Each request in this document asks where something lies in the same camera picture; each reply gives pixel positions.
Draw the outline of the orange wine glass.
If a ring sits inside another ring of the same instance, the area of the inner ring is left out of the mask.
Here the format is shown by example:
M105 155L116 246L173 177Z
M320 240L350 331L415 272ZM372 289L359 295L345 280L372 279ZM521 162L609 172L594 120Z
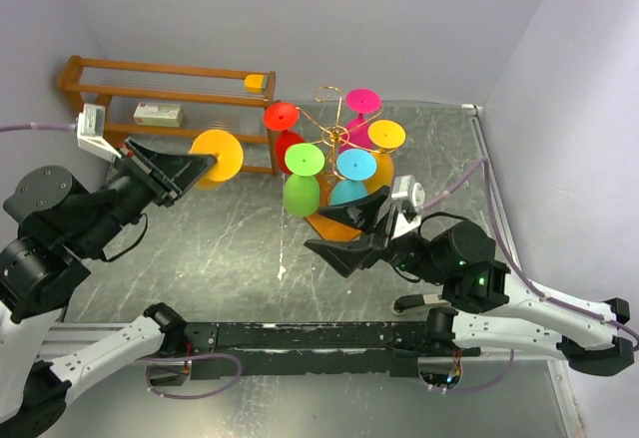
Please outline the orange wine glass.
M244 151L239 140L224 130L208 130L193 141L190 154L212 155L216 163L195 184L199 190L212 190L232 179L244 162Z
M376 171L364 181L367 191L372 194L382 186L392 185L394 163L391 154L404 144L406 133L403 126L397 122L378 120L368 128L368 137L376 146L376 150L372 153L376 162Z

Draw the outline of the blue wine glass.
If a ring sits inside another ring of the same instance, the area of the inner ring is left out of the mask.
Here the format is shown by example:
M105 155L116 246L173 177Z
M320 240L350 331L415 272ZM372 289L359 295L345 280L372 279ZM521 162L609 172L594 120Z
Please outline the blue wine glass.
M348 149L338 155L336 168L341 176L330 192L328 204L342 205L368 195L365 181L377 170L376 160L372 153L363 149Z

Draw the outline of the green wine glass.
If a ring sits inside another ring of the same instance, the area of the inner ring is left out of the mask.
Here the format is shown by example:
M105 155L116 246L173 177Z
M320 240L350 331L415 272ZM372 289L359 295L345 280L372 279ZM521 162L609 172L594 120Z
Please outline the green wine glass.
M285 183L284 208L292 216L308 217L320 206L317 175L325 165L323 152L313 144L296 144L287 149L285 163L292 173Z

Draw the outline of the red wine glass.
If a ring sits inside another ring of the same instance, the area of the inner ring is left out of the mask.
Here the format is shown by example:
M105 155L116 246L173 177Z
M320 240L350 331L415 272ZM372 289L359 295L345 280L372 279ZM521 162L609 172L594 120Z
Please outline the red wine glass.
M267 129L278 134L275 141L276 160L280 170L287 175L292 171L286 165L286 152L293 145L301 144L304 138L293 131L298 122L300 111L287 102L276 102L270 105L264 113L264 123Z

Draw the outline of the pink wine glass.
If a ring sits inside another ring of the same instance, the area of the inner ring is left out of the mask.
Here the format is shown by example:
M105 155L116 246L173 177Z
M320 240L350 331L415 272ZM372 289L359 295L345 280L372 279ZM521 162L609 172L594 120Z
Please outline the pink wine glass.
M342 152L352 148L372 150L374 144L368 135L370 122L367 119L380 108L379 95L373 90L359 88L350 91L345 101L356 117L345 126L347 136L343 136L339 149Z

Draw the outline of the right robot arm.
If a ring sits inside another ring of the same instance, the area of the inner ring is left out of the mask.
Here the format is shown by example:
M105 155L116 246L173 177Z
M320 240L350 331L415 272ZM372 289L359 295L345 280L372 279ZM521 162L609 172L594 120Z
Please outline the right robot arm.
M496 259L496 242L469 219L434 238L421 226L422 190L396 193L388 186L349 203L319 209L319 214L359 230L351 241L309 239L305 246L338 274L388 263L415 281L440 287L437 298L401 297L398 314L428 310L417 351L438 356L467 348L526 351L565 360L575 371L614 376L635 361L630 339L619 332L629 319L629 305L614 298L582 300L514 275Z

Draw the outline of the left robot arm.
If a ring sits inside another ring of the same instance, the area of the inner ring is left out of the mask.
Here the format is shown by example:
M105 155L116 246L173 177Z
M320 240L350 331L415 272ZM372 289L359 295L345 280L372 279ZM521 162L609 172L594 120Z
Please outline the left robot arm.
M65 168L24 177L4 211L18 225L1 252L1 434L38 437L89 388L147 356L184 351L186 322L153 304L123 329L69 355L40 350L75 289L89 276L85 260L109 262L105 246L145 216L170 207L217 163L212 153L163 154L127 139L115 151L116 174L88 192Z

